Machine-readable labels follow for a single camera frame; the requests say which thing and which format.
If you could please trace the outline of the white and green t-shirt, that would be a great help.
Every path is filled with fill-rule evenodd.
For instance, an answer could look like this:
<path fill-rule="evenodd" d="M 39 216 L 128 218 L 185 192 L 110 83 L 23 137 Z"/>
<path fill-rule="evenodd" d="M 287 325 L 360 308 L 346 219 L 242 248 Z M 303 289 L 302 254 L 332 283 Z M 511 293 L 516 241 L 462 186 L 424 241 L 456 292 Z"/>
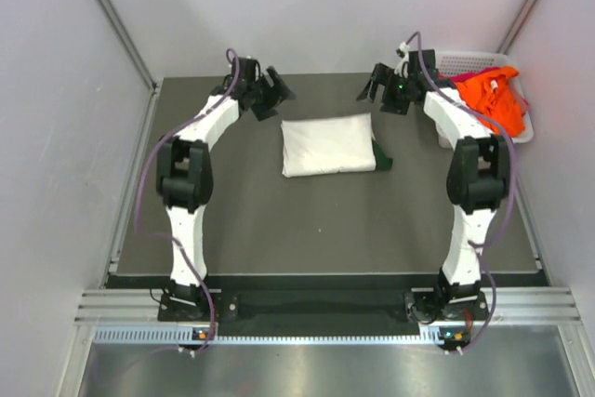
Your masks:
<path fill-rule="evenodd" d="M 389 171 L 393 159 L 377 142 L 370 113 L 283 120 L 283 167 L 287 178 Z"/>

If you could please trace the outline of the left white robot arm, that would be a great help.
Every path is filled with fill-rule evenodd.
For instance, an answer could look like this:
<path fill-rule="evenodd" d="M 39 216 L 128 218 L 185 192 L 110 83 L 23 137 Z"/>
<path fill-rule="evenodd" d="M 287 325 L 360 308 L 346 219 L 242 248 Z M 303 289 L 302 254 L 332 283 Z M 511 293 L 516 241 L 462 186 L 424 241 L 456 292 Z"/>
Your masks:
<path fill-rule="evenodd" d="M 214 191 L 211 152 L 245 112 L 259 121 L 277 114 L 294 93 L 277 70 L 240 57 L 189 123 L 165 137 L 156 155 L 156 191 L 169 219 L 173 266 L 163 289 L 158 319 L 206 322 L 216 316 L 205 279 L 204 217 Z"/>

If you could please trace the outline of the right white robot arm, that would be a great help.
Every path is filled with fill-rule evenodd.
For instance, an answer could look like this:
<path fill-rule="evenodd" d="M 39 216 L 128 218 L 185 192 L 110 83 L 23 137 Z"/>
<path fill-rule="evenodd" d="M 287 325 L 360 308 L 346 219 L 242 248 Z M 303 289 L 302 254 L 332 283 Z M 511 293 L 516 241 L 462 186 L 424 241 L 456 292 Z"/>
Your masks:
<path fill-rule="evenodd" d="M 376 64 L 358 98 L 373 101 L 380 94 L 380 110 L 394 114 L 419 106 L 453 150 L 446 177 L 454 208 L 449 251 L 431 293 L 415 296 L 410 308 L 429 324 L 456 318 L 480 298 L 483 244 L 510 190 L 509 145 L 467 108 L 453 81 L 440 77 L 434 50 L 402 45 L 396 53 L 399 64 Z"/>

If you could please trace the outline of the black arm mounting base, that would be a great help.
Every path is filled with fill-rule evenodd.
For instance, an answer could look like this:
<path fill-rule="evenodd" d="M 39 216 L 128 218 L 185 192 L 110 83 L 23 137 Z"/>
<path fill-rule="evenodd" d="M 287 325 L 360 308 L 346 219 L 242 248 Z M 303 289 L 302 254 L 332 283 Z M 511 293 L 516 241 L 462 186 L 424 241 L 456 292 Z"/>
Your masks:
<path fill-rule="evenodd" d="M 205 283 L 165 283 L 158 320 L 222 324 L 307 315 L 328 322 L 363 316 L 382 323 L 431 324 L 471 323 L 488 314 L 480 281 L 449 285 L 440 273 L 211 275 Z"/>

